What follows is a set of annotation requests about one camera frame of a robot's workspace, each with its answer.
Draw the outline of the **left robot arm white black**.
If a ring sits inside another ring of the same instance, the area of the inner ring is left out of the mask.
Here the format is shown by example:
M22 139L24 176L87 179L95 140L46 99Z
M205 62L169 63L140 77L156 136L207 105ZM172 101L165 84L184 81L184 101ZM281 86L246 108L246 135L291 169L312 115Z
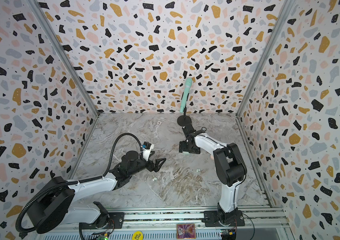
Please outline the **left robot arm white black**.
M99 202L94 202L96 208L76 208L72 203L101 192L120 189L130 182L133 175L142 170L158 172L165 162L165 158L152 161L141 157L136 151L129 151L104 177L77 181L54 177L25 205L17 219L17 230L44 234L59 225L72 223L98 224L102 227L108 222L109 212Z

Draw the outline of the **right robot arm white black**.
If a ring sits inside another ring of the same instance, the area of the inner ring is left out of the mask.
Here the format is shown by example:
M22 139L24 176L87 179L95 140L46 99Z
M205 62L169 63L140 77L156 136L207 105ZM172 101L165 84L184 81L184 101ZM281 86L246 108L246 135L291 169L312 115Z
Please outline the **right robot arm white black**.
M242 211L237 207L239 187L247 176L247 167L239 147L235 143L226 144L213 139L206 128L195 130L189 117L178 122L182 126L185 140L179 143L179 152L200 154L208 152L214 160L216 175L221 185L221 197L214 211L205 211L202 221L207 227L242 227Z

